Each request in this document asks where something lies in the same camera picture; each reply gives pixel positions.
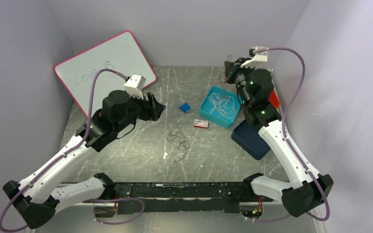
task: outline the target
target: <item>table surface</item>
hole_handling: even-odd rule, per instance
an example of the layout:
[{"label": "table surface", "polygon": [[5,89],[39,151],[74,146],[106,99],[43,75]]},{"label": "table surface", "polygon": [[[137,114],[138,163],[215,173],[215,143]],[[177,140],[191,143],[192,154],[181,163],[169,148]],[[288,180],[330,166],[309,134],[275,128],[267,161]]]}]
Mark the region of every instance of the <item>table surface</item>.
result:
[{"label": "table surface", "polygon": [[[145,93],[154,93],[157,100],[167,106],[161,118],[156,122],[137,121],[133,132],[90,157],[64,182],[81,182],[100,172],[115,182],[231,182],[242,181],[257,172],[288,181],[272,151],[258,161],[231,139],[232,130],[244,119],[242,111],[230,129],[213,123],[208,129],[193,127],[194,119],[202,119],[199,107],[207,92],[212,86],[220,85],[218,77],[223,72],[222,67],[153,68],[158,80],[147,87]],[[184,102],[191,106],[188,113],[179,109]],[[61,147],[85,119],[82,110],[74,103]],[[174,126],[181,129],[190,143],[185,158],[179,162],[173,161],[174,157],[179,159],[182,156],[182,151],[178,150],[179,141],[167,141],[169,129]]]}]

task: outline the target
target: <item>orange object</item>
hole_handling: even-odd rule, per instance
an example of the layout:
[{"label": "orange object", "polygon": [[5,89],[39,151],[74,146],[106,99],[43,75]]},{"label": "orange object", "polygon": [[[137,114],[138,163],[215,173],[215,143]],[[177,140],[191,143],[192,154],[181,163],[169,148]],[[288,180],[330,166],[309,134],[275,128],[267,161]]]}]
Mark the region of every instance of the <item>orange object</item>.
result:
[{"label": "orange object", "polygon": [[270,94],[270,102],[274,106],[274,108],[278,109],[279,100],[278,100],[278,97],[276,96],[275,90],[273,90]]}]

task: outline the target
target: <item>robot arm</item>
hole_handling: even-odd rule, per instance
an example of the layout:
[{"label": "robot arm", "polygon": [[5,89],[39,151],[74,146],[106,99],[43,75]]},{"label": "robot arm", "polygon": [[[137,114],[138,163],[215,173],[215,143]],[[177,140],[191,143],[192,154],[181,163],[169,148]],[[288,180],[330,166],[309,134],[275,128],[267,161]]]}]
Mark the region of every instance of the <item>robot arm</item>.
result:
[{"label": "robot arm", "polygon": [[[124,85],[126,91],[109,93],[102,101],[102,109],[93,115],[91,125],[83,124],[70,141],[40,169],[20,182],[9,181],[4,185],[3,190],[9,199],[29,187],[13,202],[29,228],[42,226],[56,213],[74,204],[89,199],[108,200],[114,197],[115,183],[103,173],[84,182],[60,188],[57,186],[89,156],[116,140],[118,133],[128,125],[135,126],[137,119],[159,119],[165,106],[158,103],[152,93],[143,96],[141,89],[144,83],[145,78],[142,76],[130,77]],[[87,127],[90,129],[85,142],[67,153],[82,141]]]},{"label": "robot arm", "polygon": [[266,61],[266,53],[254,54],[255,50],[250,50],[252,58],[225,61],[226,81],[236,85],[245,120],[268,143],[288,175],[289,182],[273,180],[261,173],[246,180],[250,181],[255,194],[282,202],[292,216],[298,217],[324,202],[312,177],[318,181],[326,196],[334,182],[328,174],[323,176],[315,169],[288,132],[284,138],[281,115],[269,102],[274,88],[271,73],[254,68],[257,62]]}]

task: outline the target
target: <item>small blue object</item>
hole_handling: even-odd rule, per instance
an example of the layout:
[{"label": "small blue object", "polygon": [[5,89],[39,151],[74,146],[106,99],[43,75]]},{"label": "small blue object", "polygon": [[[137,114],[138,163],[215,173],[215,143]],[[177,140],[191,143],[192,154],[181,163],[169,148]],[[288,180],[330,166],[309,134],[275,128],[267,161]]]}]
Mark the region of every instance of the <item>small blue object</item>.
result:
[{"label": "small blue object", "polygon": [[191,110],[191,107],[187,104],[187,103],[184,103],[183,105],[181,105],[181,107],[179,107],[181,109],[181,111],[183,111],[184,113],[187,113]]},{"label": "small blue object", "polygon": [[270,151],[268,144],[245,120],[232,131],[231,138],[256,160]]},{"label": "small blue object", "polygon": [[[226,104],[222,104],[222,108],[225,110],[224,112],[227,114],[228,117],[222,114],[218,110],[214,110],[214,103],[210,100],[210,97],[216,95],[217,97],[222,96],[229,98],[231,97],[232,101],[228,101]],[[205,99],[203,100],[201,107],[200,107],[200,117],[205,118],[217,125],[220,125],[224,128],[229,129],[235,121],[235,118],[238,115],[238,111],[241,108],[237,95],[226,91],[224,89],[220,89],[217,86],[213,86],[208,94],[206,95]]]}]

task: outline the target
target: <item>teal plastic container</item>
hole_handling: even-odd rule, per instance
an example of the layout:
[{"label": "teal plastic container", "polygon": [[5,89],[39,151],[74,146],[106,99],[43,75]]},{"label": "teal plastic container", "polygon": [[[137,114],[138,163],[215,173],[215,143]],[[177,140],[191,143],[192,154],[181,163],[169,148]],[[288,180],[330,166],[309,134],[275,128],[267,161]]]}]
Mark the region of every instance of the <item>teal plastic container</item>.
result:
[{"label": "teal plastic container", "polygon": [[[214,110],[214,103],[209,99],[209,97],[218,97],[218,96],[230,96],[233,100],[227,102],[222,106],[223,114],[218,110]],[[199,115],[200,117],[209,120],[217,125],[220,125],[224,128],[229,129],[237,118],[238,111],[241,108],[238,102],[237,95],[226,90],[221,90],[218,86],[213,86],[205,99],[203,100]]]}]

